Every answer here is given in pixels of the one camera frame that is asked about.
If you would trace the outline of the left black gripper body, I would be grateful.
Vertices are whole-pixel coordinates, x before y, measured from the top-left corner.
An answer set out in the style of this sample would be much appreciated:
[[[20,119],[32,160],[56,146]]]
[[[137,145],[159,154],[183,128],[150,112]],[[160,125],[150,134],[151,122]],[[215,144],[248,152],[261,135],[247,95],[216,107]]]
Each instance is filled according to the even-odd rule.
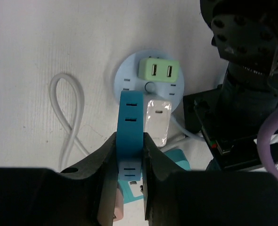
[[[185,127],[201,132],[213,159],[206,170],[239,171],[262,167],[254,140],[278,107],[278,95],[248,86],[222,84],[183,97]]]

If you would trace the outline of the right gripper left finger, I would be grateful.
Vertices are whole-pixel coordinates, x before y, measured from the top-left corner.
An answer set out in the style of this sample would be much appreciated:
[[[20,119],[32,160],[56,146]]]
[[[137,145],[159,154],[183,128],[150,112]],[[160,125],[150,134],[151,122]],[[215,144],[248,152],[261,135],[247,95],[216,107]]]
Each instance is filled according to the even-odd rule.
[[[117,188],[112,135],[60,173],[0,168],[0,226],[110,226]]]

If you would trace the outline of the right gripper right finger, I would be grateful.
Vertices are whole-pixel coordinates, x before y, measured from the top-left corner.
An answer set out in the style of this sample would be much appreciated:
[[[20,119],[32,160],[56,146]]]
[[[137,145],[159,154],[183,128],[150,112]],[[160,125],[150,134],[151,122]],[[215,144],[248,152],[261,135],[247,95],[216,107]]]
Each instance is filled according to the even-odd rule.
[[[153,149],[145,133],[144,210],[151,226],[278,226],[278,181],[270,173],[179,168],[160,180],[151,169]]]

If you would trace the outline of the teal power strip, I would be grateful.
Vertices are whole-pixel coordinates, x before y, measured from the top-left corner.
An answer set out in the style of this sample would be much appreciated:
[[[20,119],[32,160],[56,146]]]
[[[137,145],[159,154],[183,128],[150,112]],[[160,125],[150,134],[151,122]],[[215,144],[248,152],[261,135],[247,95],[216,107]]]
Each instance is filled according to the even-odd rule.
[[[164,180],[172,170],[189,171],[190,165],[181,149],[172,149],[166,152],[161,152],[158,149],[149,151],[150,163],[152,164],[152,172]],[[118,181],[123,192],[124,203],[134,202],[143,199],[143,181]]]

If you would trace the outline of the brown charger plug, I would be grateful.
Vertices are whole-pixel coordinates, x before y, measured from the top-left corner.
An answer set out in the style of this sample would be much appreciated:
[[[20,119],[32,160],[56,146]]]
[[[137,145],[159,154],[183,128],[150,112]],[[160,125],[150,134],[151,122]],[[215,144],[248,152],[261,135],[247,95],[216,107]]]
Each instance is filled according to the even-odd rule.
[[[101,196],[98,207],[97,220],[102,226],[111,226],[113,222],[123,218],[123,191],[118,186],[114,198],[114,192],[109,192]]]

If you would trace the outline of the white charger plug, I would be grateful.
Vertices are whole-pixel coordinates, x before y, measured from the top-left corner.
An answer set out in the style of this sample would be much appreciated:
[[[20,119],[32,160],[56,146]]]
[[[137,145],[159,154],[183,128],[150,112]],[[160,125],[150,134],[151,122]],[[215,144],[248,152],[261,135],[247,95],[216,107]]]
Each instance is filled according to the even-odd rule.
[[[157,147],[167,142],[172,103],[158,97],[144,98],[144,132],[148,133]]]

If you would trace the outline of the blue plug adapter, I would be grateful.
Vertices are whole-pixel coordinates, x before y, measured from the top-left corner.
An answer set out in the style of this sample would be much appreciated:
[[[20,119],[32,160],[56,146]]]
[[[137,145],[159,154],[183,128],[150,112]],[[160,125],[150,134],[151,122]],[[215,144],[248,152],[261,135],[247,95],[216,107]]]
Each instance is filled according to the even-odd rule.
[[[143,110],[142,92],[121,92],[116,132],[116,159],[120,180],[141,180]]]

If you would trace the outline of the green charger plug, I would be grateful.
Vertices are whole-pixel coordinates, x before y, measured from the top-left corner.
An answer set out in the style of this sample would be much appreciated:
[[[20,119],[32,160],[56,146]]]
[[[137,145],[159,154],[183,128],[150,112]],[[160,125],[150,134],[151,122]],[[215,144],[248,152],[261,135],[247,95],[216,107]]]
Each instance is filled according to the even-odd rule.
[[[179,70],[179,61],[148,57],[139,61],[138,77],[151,82],[175,83]]]

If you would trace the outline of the round light blue power strip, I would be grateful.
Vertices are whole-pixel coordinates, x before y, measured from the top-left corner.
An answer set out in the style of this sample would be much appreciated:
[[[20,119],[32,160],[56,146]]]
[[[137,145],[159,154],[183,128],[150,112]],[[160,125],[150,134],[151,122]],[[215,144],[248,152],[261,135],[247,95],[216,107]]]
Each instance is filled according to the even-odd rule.
[[[172,111],[184,94],[184,76],[179,61],[155,50],[141,50],[128,56],[114,77],[114,96],[120,101],[122,91],[142,91],[172,103]]]

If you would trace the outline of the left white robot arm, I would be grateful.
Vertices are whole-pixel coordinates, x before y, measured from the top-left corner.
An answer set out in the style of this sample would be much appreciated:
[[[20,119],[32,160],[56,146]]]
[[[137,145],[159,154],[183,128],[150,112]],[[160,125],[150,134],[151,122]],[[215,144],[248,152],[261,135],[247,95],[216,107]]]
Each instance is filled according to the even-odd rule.
[[[200,9],[229,64],[215,89],[184,96],[185,127],[202,133],[207,170],[258,169],[255,139],[278,107],[278,0],[202,0]]]

